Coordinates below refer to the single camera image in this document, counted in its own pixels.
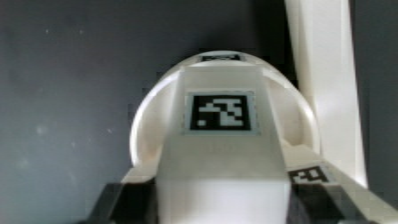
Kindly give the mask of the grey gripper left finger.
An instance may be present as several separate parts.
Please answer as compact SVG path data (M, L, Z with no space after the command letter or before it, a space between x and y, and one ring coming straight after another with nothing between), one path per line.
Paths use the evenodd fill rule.
M115 224L112 221L112 213L122 193L122 188L124 185L120 183L108 183L104 185L83 224Z

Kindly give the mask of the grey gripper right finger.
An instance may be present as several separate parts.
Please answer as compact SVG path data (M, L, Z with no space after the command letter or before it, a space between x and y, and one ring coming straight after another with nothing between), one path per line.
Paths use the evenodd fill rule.
M325 191L343 215L337 220L337 224L373 224L373 221L364 217L343 187L337 185L327 185Z

